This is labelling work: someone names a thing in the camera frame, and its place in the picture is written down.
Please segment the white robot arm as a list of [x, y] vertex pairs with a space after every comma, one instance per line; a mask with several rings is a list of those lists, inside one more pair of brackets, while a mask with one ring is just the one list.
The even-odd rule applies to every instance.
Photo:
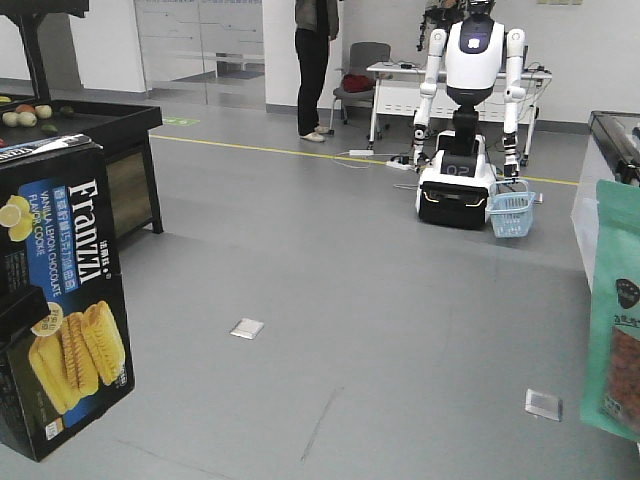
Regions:
[[447, 42], [444, 29], [436, 28], [432, 31], [429, 41], [424, 80], [420, 84], [420, 104], [414, 115], [413, 161], [415, 165], [425, 162], [424, 141], [430, 122], [430, 112], [433, 99], [437, 92], [437, 80], [442, 54]]
[[[477, 228], [497, 206], [494, 170], [477, 131], [477, 106], [505, 81], [504, 176], [519, 175], [517, 132], [526, 52], [519, 29], [467, 33], [462, 25], [432, 33], [414, 124], [424, 133], [439, 81], [455, 102], [454, 127], [443, 132], [428, 159], [421, 145], [416, 209], [428, 223]], [[114, 277], [103, 239], [131, 233], [123, 220], [135, 200], [146, 210], [133, 226], [160, 231], [148, 133], [162, 122], [151, 106], [81, 102], [61, 133], [39, 134], [1, 150], [1, 340], [47, 316], [51, 303], [99, 279]]]

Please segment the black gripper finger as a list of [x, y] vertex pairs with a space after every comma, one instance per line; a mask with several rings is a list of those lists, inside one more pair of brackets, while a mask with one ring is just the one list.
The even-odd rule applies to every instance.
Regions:
[[29, 285], [1, 296], [1, 344], [44, 319], [50, 309], [41, 287]]

